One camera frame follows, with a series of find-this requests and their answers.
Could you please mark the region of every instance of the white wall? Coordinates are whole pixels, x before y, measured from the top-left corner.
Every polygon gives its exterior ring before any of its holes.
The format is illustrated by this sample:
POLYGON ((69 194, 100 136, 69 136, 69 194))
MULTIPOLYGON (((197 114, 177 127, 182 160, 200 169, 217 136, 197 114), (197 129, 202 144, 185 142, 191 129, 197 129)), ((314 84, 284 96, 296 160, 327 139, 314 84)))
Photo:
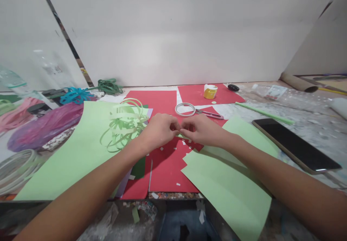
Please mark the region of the white wall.
MULTIPOLYGON (((0 65, 36 90, 58 88, 36 62, 33 50, 57 54, 60 67, 75 84, 87 86, 46 0, 0 0, 0 65)), ((1 86, 0 91, 8 89, 1 86)))
POLYGON ((51 0, 92 81, 277 80, 329 0, 51 0))
POLYGON ((334 0, 286 71, 293 75, 347 72, 347 0, 334 0))

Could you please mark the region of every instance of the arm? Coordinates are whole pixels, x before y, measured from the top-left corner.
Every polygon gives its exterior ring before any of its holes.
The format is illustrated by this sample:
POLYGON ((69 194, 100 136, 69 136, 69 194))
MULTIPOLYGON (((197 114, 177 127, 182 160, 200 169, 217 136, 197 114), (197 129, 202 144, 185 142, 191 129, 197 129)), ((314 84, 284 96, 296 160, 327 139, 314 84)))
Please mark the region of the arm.
POLYGON ((204 115, 183 120, 191 140, 223 148, 249 168, 318 238, 347 240, 347 197, 219 127, 204 115))
POLYGON ((179 129, 177 118, 156 114, 137 138, 50 203, 14 240, 76 240, 131 167, 179 129))

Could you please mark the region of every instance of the blue ribbon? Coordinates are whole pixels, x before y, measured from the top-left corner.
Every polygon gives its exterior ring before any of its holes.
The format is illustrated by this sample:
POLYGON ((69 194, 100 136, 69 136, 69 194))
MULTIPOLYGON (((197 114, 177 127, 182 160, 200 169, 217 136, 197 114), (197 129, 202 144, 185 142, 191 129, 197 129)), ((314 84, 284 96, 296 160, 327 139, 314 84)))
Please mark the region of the blue ribbon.
POLYGON ((75 87, 66 87, 68 92, 60 98, 61 104, 67 104, 74 102, 76 104, 82 104, 84 101, 90 100, 93 95, 87 92, 88 89, 81 89, 75 87))

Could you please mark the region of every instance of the hand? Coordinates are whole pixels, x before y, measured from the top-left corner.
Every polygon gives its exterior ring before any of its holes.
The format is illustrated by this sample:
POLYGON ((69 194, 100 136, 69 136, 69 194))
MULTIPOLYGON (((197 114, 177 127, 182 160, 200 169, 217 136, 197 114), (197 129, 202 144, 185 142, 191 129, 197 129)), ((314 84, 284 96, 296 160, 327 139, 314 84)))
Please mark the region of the hand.
POLYGON ((184 118, 180 133, 196 143, 222 148, 234 134, 214 123, 204 114, 184 118))
POLYGON ((156 114, 152 117, 138 138, 146 144, 148 152, 161 147, 171 141, 181 129, 176 117, 168 114, 156 114))

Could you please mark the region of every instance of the phone screen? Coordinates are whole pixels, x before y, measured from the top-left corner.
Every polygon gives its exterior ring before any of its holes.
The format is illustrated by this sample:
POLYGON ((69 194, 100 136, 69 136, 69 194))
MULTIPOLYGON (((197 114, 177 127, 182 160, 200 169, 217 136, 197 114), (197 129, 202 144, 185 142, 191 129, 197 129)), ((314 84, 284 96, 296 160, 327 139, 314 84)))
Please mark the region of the phone screen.
POLYGON ((324 153, 285 128, 274 119, 259 119, 253 123, 259 125, 289 152, 313 171, 341 169, 341 166, 324 153))

